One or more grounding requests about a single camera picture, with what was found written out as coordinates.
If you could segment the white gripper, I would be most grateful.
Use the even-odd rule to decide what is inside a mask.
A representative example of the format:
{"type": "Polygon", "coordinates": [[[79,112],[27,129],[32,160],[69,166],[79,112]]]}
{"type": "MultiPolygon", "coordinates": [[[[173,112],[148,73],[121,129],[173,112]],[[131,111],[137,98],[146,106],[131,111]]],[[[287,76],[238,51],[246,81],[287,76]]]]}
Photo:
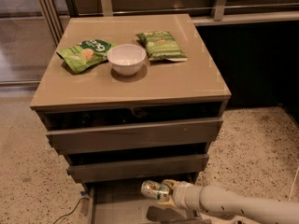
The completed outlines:
{"type": "Polygon", "coordinates": [[[173,190],[172,198],[168,201],[159,201],[158,204],[166,208],[179,208],[186,210],[201,209],[200,206],[200,192],[203,189],[201,186],[182,181],[176,181],[173,179],[165,179],[163,184],[167,185],[173,190]]]}

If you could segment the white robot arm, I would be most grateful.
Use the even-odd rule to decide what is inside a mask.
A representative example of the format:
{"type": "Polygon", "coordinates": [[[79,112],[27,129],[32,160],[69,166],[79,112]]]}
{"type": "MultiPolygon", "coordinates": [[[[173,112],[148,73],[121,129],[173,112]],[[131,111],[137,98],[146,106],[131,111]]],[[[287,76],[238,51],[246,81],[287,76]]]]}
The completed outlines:
{"type": "Polygon", "coordinates": [[[240,216],[260,224],[299,224],[299,203],[245,197],[218,186],[165,180],[156,196],[161,204],[222,219],[240,216]]]}

